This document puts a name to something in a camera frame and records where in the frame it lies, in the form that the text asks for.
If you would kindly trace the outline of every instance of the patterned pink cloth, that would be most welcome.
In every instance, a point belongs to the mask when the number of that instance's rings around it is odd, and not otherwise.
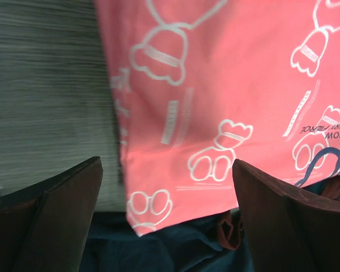
[[[138,235],[237,207],[236,158],[297,186],[340,174],[340,1],[96,5]]]

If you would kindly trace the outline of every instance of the pink fabric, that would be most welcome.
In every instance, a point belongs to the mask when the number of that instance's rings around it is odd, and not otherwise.
[[[237,207],[236,158],[302,186],[340,174],[340,1],[96,5],[138,235]]]

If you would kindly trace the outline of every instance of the pink cloth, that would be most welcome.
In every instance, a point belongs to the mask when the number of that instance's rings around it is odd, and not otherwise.
[[[297,186],[340,174],[340,1],[96,7],[138,235],[237,207],[236,158]]]

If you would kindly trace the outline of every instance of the dark blue fabric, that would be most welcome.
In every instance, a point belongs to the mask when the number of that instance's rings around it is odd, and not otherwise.
[[[124,212],[93,215],[80,272],[251,272],[247,241],[238,250],[216,238],[219,216],[207,216],[138,237]]]

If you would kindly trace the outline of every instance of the gray wooden surface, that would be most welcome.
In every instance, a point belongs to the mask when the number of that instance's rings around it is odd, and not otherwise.
[[[116,118],[90,0],[0,0],[4,194],[101,156],[97,210],[124,210]]]

